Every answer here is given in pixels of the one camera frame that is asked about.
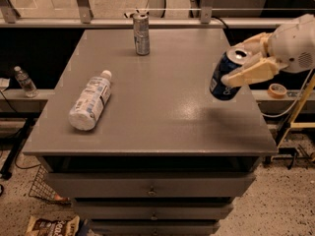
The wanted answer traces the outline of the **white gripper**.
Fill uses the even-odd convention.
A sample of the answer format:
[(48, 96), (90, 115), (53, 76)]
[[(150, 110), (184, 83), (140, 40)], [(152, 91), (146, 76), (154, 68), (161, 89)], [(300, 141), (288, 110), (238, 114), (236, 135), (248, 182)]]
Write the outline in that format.
[(244, 64), (224, 75), (220, 81), (238, 88), (272, 79), (281, 69), (300, 73), (315, 68), (315, 17), (305, 14), (279, 26), (272, 34), (262, 32), (236, 44), (251, 54), (269, 54), (253, 65)]

